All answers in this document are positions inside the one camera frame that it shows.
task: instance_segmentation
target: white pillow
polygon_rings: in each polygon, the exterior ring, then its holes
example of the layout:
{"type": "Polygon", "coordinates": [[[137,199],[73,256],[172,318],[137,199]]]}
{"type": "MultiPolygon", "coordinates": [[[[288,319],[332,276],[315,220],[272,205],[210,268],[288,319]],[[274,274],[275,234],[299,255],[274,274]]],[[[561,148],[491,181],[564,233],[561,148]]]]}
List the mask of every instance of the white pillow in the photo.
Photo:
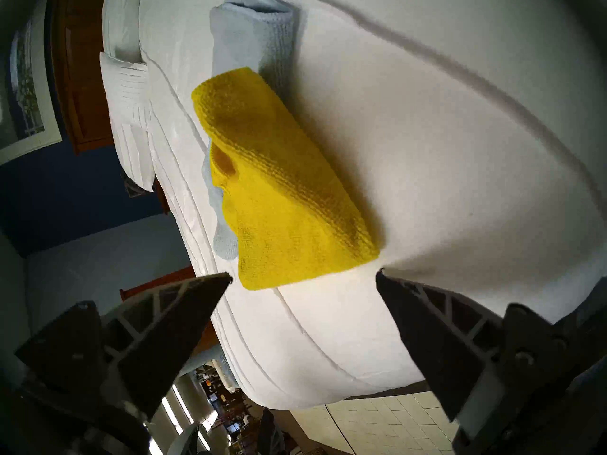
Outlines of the white pillow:
{"type": "Polygon", "coordinates": [[[112,104],[123,121],[139,126],[147,132],[149,124],[147,65],[120,61],[103,52],[99,54],[99,63],[108,105],[112,104]]]}
{"type": "Polygon", "coordinates": [[[123,62],[103,52],[99,62],[120,164],[135,184],[152,191],[156,174],[147,131],[147,65],[123,62]]]}
{"type": "Polygon", "coordinates": [[[124,61],[140,62],[139,1],[104,0],[101,12],[103,50],[124,61]]]}

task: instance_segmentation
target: mattress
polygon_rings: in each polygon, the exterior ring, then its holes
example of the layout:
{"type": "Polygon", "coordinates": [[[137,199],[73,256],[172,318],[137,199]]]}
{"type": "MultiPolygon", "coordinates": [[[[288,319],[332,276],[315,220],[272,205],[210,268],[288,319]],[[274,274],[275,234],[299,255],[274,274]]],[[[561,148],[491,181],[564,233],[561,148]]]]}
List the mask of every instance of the mattress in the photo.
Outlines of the mattress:
{"type": "Polygon", "coordinates": [[[556,0],[506,0],[506,11],[500,0],[284,1],[299,23],[288,108],[370,220],[381,254],[254,292],[240,284],[237,259],[211,249],[208,137],[190,97],[211,75],[208,13],[223,0],[140,5],[154,168],[196,273],[235,279],[212,322],[245,393],[295,409],[421,380],[375,289],[384,266],[499,314],[513,301],[551,321],[572,311],[606,272],[598,108],[607,86],[566,9],[556,0]],[[529,32],[538,14],[547,27],[529,32]]]}

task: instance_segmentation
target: white wall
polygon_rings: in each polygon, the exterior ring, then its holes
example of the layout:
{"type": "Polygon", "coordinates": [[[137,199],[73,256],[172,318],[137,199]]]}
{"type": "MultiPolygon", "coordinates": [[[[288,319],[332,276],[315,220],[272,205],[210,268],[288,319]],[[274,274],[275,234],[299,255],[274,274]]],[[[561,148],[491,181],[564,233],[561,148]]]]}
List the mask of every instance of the white wall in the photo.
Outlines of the white wall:
{"type": "Polygon", "coordinates": [[[81,300],[93,300],[103,315],[121,303],[120,289],[189,264],[175,220],[163,214],[34,253],[26,261],[32,332],[81,300]]]}
{"type": "Polygon", "coordinates": [[[13,387],[25,376],[14,352],[29,337],[24,260],[0,231],[0,369],[13,387]]]}

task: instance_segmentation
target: picture frame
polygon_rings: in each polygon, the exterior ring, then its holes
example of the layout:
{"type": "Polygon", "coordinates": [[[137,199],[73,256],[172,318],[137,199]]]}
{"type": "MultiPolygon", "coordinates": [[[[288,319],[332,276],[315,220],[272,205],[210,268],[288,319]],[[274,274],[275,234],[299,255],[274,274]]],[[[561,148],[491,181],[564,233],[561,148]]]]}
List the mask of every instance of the picture frame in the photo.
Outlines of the picture frame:
{"type": "Polygon", "coordinates": [[[46,72],[46,3],[38,0],[0,62],[0,164],[62,140],[46,72]]]}

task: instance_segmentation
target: light blue towel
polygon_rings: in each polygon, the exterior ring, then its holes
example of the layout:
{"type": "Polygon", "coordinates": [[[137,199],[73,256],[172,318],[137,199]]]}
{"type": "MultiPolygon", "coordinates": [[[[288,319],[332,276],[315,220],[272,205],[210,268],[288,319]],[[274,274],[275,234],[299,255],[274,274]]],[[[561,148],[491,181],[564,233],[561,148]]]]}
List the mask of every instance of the light blue towel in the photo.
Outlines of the light blue towel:
{"type": "MultiPolygon", "coordinates": [[[[213,46],[212,75],[249,67],[285,98],[293,51],[293,11],[276,0],[224,0],[210,13],[213,46]]],[[[238,239],[223,218],[223,190],[212,183],[208,148],[202,174],[211,206],[217,215],[215,253],[232,260],[238,239]]]]}

